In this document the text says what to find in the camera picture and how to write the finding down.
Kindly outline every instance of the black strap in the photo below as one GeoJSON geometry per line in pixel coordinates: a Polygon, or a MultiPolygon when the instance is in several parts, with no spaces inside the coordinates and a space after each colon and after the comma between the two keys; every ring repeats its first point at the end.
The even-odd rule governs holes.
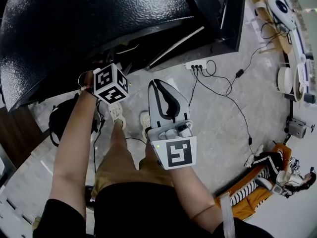
{"type": "Polygon", "coordinates": [[[57,144],[57,143],[54,141],[54,139],[53,139],[51,127],[50,127],[50,139],[51,139],[51,141],[52,141],[52,143],[53,143],[54,146],[56,146],[56,147],[59,146],[59,144],[57,144]]]}

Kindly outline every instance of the black and white striped fabric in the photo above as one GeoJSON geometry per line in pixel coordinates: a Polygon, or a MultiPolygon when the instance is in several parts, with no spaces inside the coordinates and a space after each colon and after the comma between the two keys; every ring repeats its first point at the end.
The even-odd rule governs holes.
{"type": "MultiPolygon", "coordinates": [[[[258,175],[257,175],[255,178],[257,178],[257,177],[268,179],[268,177],[269,177],[268,168],[267,168],[267,167],[263,168],[263,169],[258,173],[258,175]]],[[[236,204],[239,203],[242,199],[244,199],[246,196],[250,195],[257,187],[258,187],[258,185],[254,182],[254,179],[251,180],[248,184],[246,184],[243,188],[241,188],[240,190],[238,190],[237,192],[235,192],[235,193],[230,197],[231,206],[236,205],[236,204]]]]}
{"type": "Polygon", "coordinates": [[[266,199],[264,199],[264,200],[262,200],[260,203],[258,203],[258,205],[256,206],[256,209],[257,209],[260,205],[262,205],[265,201],[266,201],[266,199]]]}

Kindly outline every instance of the forearm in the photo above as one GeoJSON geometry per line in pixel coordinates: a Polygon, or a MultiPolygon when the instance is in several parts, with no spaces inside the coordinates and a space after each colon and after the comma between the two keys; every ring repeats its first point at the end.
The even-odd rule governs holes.
{"type": "Polygon", "coordinates": [[[179,201],[189,218],[214,206],[214,199],[192,167],[170,171],[179,201]]]}
{"type": "Polygon", "coordinates": [[[85,180],[95,108],[96,98],[83,92],[78,98],[57,149],[54,175],[85,180]]]}
{"type": "Polygon", "coordinates": [[[57,149],[50,198],[63,201],[85,216],[84,190],[96,98],[83,92],[57,149]]]}
{"type": "Polygon", "coordinates": [[[188,217],[213,233],[222,222],[221,210],[191,167],[170,171],[178,199],[188,217]]]}

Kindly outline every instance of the white cube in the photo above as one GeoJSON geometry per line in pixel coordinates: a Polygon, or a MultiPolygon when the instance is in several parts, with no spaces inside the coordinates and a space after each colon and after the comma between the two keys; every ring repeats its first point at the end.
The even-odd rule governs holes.
{"type": "Polygon", "coordinates": [[[114,63],[94,70],[94,94],[107,104],[129,97],[128,80],[114,63]]]}

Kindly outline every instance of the power strip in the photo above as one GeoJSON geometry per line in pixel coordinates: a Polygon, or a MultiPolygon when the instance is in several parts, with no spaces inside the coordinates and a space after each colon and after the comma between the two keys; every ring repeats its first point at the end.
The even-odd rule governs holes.
{"type": "Polygon", "coordinates": [[[186,69],[207,69],[206,60],[195,60],[185,63],[186,69]]]}

